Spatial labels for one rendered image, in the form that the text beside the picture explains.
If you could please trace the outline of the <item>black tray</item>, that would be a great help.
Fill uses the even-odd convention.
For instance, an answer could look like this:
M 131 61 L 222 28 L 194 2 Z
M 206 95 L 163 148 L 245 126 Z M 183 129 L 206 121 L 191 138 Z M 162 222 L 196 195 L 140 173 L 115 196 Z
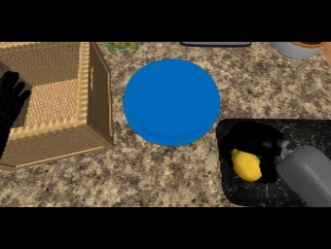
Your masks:
M 262 184 L 245 181 L 234 173 L 231 163 L 222 157 L 222 139 L 233 125 L 255 122 L 271 126 L 283 134 L 279 161 L 295 149 L 307 145 L 314 147 L 331 160 L 331 120 L 307 119 L 225 119 L 215 128 L 221 188 L 228 201 L 248 207 L 307 207 L 302 199 L 290 190 L 279 174 L 274 183 Z

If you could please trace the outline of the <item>dark flat appliance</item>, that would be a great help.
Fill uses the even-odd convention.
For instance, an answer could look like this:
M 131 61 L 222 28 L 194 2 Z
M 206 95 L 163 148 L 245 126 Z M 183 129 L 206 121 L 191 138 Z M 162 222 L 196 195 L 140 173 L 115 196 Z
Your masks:
M 180 44 L 189 47 L 237 48 L 248 47 L 251 42 L 180 42 Z

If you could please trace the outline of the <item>wicker basket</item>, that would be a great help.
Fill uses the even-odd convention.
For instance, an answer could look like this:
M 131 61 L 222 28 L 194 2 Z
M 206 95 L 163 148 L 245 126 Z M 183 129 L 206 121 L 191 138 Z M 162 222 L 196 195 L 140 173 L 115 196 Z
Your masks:
M 0 42 L 0 77 L 19 73 L 29 98 L 0 167 L 17 169 L 113 145 L 110 73 L 91 42 Z

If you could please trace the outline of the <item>grey pot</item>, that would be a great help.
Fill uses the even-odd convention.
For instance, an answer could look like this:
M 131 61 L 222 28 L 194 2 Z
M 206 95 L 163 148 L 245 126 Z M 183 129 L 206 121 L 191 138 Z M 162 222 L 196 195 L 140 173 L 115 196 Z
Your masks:
M 323 42 L 271 42 L 274 51 L 287 58 L 308 59 L 321 49 Z

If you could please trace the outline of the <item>yellow lemon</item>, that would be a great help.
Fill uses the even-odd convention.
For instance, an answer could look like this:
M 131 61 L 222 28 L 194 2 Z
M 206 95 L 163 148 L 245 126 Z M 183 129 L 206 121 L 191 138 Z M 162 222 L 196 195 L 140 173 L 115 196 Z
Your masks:
M 253 182 L 261 177 L 258 157 L 234 149 L 231 151 L 231 163 L 237 176 L 248 182 Z

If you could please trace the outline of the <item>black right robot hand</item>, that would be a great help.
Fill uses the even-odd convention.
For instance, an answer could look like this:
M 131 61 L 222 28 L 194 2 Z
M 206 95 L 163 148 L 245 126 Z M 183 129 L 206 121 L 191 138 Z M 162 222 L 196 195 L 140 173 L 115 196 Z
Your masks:
M 255 122 L 236 123 L 224 136 L 221 152 L 228 162 L 234 149 L 253 154 L 259 159 L 261 177 L 253 181 L 256 183 L 270 184 L 277 180 L 276 158 L 282 153 L 282 139 L 280 131 Z

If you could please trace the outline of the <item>blue plate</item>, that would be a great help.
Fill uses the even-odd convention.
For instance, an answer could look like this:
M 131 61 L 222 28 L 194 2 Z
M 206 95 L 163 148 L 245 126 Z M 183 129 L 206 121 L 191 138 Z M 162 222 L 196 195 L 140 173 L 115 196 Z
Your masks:
M 163 58 L 134 73 L 124 90 L 122 109 L 135 134 L 152 144 L 190 144 L 212 128 L 220 94 L 206 71 L 190 61 Z

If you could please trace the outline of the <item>green box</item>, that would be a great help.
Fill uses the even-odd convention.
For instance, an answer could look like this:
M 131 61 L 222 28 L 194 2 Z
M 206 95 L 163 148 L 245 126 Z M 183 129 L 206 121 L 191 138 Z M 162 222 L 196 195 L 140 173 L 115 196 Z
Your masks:
M 104 42 L 103 45 L 109 51 L 135 51 L 137 50 L 135 42 Z

